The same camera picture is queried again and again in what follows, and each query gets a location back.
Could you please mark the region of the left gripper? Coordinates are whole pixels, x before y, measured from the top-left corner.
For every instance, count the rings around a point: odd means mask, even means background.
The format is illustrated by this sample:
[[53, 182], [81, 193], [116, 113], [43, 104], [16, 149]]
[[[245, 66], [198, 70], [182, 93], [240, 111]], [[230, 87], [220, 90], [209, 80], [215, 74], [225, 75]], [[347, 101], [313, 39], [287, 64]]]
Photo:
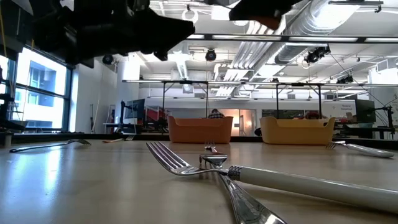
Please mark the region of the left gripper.
[[126, 54], [148, 48], [160, 61], [167, 61], [167, 51], [194, 33], [192, 21], [157, 14], [149, 17], [148, 12], [137, 12], [132, 16], [77, 12], [76, 63], [101, 55]]

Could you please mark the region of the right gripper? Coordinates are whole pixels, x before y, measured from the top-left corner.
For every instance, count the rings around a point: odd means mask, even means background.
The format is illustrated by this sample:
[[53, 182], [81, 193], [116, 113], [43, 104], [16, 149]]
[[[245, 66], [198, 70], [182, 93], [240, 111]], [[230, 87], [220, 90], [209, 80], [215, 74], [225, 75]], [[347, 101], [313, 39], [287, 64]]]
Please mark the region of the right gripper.
[[302, 0], [240, 0], [229, 12], [231, 21], [248, 21], [263, 18], [279, 18], [288, 13], [293, 5]]

